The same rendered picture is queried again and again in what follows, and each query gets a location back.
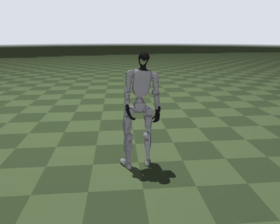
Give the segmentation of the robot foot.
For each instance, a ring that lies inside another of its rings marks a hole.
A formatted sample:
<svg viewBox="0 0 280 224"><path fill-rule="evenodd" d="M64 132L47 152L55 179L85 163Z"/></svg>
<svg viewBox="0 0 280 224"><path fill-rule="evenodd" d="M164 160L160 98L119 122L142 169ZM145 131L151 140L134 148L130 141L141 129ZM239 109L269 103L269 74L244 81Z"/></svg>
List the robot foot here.
<svg viewBox="0 0 280 224"><path fill-rule="evenodd" d="M150 162L151 162L151 159L149 159L149 160L148 160L148 159L147 159L147 160L145 159L145 164L144 164L144 165L149 166Z"/></svg>
<svg viewBox="0 0 280 224"><path fill-rule="evenodd" d="M131 168L132 168L131 163L129 163L129 162L128 162L128 163L125 163L126 160L125 160L124 158L120 159L120 162L121 162L123 165L125 165L127 169L131 169Z"/></svg>

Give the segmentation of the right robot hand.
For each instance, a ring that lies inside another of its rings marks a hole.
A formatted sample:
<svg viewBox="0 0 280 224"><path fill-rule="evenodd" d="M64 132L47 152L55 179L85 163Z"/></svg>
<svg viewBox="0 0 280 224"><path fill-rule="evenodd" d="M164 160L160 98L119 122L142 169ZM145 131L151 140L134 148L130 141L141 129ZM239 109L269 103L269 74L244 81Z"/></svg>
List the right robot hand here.
<svg viewBox="0 0 280 224"><path fill-rule="evenodd" d="M161 109L161 107L160 106L158 106L158 109L157 110L155 110L156 111L156 113L155 113L155 115L154 115L154 117L152 118L152 119L154 119L154 123L155 122L157 122L157 121L159 121L159 119L160 119L160 109Z"/></svg>

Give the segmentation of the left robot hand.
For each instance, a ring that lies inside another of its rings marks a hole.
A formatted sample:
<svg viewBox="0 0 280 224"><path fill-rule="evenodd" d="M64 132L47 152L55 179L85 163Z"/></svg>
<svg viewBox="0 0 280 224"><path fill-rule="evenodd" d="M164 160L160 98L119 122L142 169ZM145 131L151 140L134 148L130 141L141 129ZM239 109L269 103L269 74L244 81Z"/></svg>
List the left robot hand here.
<svg viewBox="0 0 280 224"><path fill-rule="evenodd" d="M135 120L135 118L133 118L132 116L131 116L131 113L130 113L130 111L129 111L129 105L126 105L126 112L127 112L127 114L128 114L128 116L130 117L130 119L132 119L132 120Z"/></svg>

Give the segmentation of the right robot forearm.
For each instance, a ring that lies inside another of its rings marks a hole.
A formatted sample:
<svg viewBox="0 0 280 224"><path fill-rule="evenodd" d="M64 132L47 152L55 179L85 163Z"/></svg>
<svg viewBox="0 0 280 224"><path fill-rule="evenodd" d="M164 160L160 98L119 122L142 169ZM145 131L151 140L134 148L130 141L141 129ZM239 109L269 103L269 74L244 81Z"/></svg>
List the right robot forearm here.
<svg viewBox="0 0 280 224"><path fill-rule="evenodd" d="M160 95L159 95L159 94L154 96L154 105L155 105L155 109L156 109L156 110L158 109L158 106L160 106L160 100L159 100L159 98L160 98Z"/></svg>

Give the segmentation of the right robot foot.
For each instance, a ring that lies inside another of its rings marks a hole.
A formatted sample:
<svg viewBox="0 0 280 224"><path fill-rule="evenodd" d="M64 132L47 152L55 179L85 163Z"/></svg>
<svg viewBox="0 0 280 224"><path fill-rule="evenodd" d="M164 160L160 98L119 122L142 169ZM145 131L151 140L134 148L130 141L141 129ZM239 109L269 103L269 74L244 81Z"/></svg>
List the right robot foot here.
<svg viewBox="0 0 280 224"><path fill-rule="evenodd" d="M144 164L144 165L149 166L150 162L151 162L151 159L149 159L149 160L148 160L148 159L147 159L147 160L145 159L145 164Z"/></svg>

